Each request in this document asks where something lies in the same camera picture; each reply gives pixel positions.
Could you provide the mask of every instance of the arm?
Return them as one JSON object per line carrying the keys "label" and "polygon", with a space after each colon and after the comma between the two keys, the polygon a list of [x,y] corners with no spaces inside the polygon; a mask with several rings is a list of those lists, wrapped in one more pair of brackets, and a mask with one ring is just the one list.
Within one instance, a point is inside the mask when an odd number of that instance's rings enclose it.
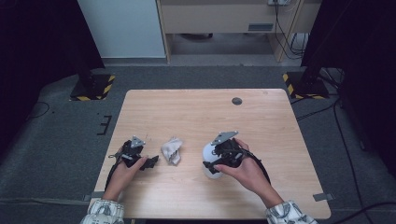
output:
{"label": "arm", "polygon": [[[249,150],[248,145],[236,139],[236,142],[244,149]],[[215,168],[226,175],[235,178],[246,189],[256,193],[265,204],[266,216],[270,224],[275,223],[317,223],[312,217],[301,213],[297,204],[293,201],[285,202],[265,178],[259,165],[251,158],[244,158],[237,168],[226,165],[215,165]]]}
{"label": "arm", "polygon": [[80,224],[123,224],[123,206],[117,201],[146,160],[147,157],[143,157],[130,168],[122,161],[111,176],[102,199],[91,206],[88,215],[81,220]]}

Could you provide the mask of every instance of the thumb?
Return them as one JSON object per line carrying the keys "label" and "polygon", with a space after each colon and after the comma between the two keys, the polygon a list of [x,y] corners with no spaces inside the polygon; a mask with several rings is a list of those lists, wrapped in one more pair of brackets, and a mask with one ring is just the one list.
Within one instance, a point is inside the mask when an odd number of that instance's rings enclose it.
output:
{"label": "thumb", "polygon": [[230,176],[233,176],[233,170],[235,169],[233,167],[223,165],[223,164],[217,164],[214,167],[216,170],[218,170],[226,175],[230,175]]}
{"label": "thumb", "polygon": [[132,166],[132,168],[134,168],[134,170],[137,171],[138,169],[140,169],[140,167],[142,167],[142,166],[145,164],[145,162],[146,162],[147,159],[148,159],[147,156],[140,158],[140,159]]}

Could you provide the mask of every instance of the plaid sleeve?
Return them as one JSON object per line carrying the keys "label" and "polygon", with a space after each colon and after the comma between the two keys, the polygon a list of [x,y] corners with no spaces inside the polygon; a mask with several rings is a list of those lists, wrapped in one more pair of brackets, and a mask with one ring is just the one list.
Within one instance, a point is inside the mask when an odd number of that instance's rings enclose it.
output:
{"label": "plaid sleeve", "polygon": [[269,224],[318,224],[312,217],[302,213],[294,201],[284,202],[265,211]]}
{"label": "plaid sleeve", "polygon": [[94,202],[80,224],[123,224],[123,206],[108,200]]}

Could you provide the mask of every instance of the person's left hand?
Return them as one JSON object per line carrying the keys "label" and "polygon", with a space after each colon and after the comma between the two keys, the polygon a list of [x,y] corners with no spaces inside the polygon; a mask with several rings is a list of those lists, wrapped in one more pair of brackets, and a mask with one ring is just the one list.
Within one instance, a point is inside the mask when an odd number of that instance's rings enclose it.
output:
{"label": "person's left hand", "polygon": [[105,194],[103,195],[103,200],[110,200],[116,202],[121,194],[121,192],[128,186],[128,184],[134,178],[136,172],[140,167],[145,164],[148,157],[140,158],[133,166],[127,167],[125,162],[122,161],[116,168],[111,176],[110,183],[107,186]]}

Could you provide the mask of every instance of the crumpled white tissue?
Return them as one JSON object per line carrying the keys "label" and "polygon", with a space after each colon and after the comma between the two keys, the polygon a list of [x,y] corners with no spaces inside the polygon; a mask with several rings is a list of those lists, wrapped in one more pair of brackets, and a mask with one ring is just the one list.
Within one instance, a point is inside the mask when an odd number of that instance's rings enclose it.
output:
{"label": "crumpled white tissue", "polygon": [[183,144],[183,142],[180,139],[171,137],[169,142],[163,144],[161,147],[161,151],[169,164],[177,165],[180,162],[178,150],[180,149],[181,144]]}

